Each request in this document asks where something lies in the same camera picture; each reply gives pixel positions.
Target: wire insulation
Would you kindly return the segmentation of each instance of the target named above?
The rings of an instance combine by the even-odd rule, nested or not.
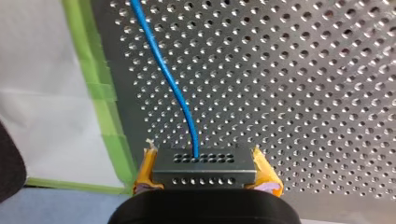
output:
[[[195,130],[194,120],[192,119],[189,107],[187,106],[183,94],[181,93],[180,89],[177,87],[175,80],[173,79],[168,67],[165,64],[165,61],[163,60],[163,56],[161,54],[160,49],[158,48],[158,44],[157,41],[155,40],[154,34],[151,32],[151,29],[149,28],[149,24],[146,22],[146,15],[143,11],[142,5],[140,4],[140,0],[131,0],[131,7],[132,10],[134,11],[134,14],[136,15],[137,21],[139,22],[140,26],[145,32],[148,45],[151,48],[151,52],[154,55],[157,64],[160,66],[161,70],[163,71],[163,75],[165,76],[166,81],[168,82],[178,103],[181,106],[184,117],[186,118],[187,124],[189,126],[189,131],[192,141],[192,155],[194,158],[198,158],[199,156],[198,134]]]

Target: metal connector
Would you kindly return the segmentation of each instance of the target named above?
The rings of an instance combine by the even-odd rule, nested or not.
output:
[[[161,147],[152,172],[153,181],[166,189],[241,189],[255,177],[247,148],[202,148],[193,158],[184,148]]]

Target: white surface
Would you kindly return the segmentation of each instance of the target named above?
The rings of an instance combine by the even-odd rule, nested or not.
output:
[[[325,222],[325,221],[308,220],[308,219],[301,219],[301,223],[302,224],[343,224],[343,223]]]
[[[123,187],[61,1],[0,1],[0,120],[30,177]]]

